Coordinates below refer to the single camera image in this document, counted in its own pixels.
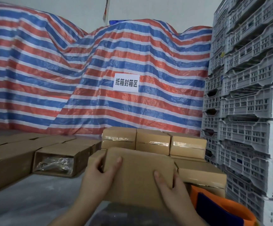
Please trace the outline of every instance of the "white sign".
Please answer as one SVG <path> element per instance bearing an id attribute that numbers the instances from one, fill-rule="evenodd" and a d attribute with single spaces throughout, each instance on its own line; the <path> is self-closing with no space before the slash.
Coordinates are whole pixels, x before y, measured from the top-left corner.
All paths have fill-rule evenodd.
<path id="1" fill-rule="evenodd" d="M 139 75 L 115 73 L 113 90 L 137 93 L 139 91 Z"/>

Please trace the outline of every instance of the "clear tape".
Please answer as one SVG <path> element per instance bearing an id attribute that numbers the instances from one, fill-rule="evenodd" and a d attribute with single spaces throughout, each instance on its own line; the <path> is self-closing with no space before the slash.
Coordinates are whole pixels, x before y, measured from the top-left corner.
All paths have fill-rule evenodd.
<path id="1" fill-rule="evenodd" d="M 67 175 L 71 175 L 74 168 L 73 158 L 59 158 L 59 157 L 48 157 L 42 160 L 34 171 L 60 171 L 62 173 L 66 172 Z"/>
<path id="2" fill-rule="evenodd" d="M 160 146 L 167 146 L 169 147 L 169 143 L 165 143 L 165 142 L 155 142 L 155 141 L 149 141 L 149 142 L 139 142 L 139 143 L 143 143 L 143 144 L 154 144 L 154 145 L 160 145 Z"/>
<path id="3" fill-rule="evenodd" d="M 182 143 L 182 142 L 175 142 L 175 141 L 173 142 L 173 146 L 203 149 L 202 145 L 190 144 L 190 143 Z"/>
<path id="4" fill-rule="evenodd" d="M 103 140 L 113 140 L 113 141 L 125 141 L 125 142 L 134 142 L 134 140 L 130 138 L 123 138 L 123 137 L 111 137 L 111 136 L 104 136 L 102 137 Z"/>

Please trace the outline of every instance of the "white wall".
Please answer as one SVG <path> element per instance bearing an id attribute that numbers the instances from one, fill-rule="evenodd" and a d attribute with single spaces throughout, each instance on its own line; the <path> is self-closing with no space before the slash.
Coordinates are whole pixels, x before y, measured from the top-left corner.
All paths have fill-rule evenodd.
<path id="1" fill-rule="evenodd" d="M 86 32 L 104 26 L 106 0 L 0 0 L 62 16 Z"/>
<path id="2" fill-rule="evenodd" d="M 222 0 L 111 0 L 109 20 L 156 19 L 177 32 L 192 26 L 212 26 Z"/>

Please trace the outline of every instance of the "striped tarp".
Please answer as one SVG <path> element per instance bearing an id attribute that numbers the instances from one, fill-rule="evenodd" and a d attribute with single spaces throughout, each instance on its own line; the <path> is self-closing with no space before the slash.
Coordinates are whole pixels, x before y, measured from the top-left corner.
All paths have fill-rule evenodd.
<path id="1" fill-rule="evenodd" d="M 143 19 L 87 34 L 56 15 L 0 3 L 0 128 L 199 135 L 211 32 L 198 26 L 179 35 Z M 140 75 L 139 92 L 113 91 L 115 73 Z"/>

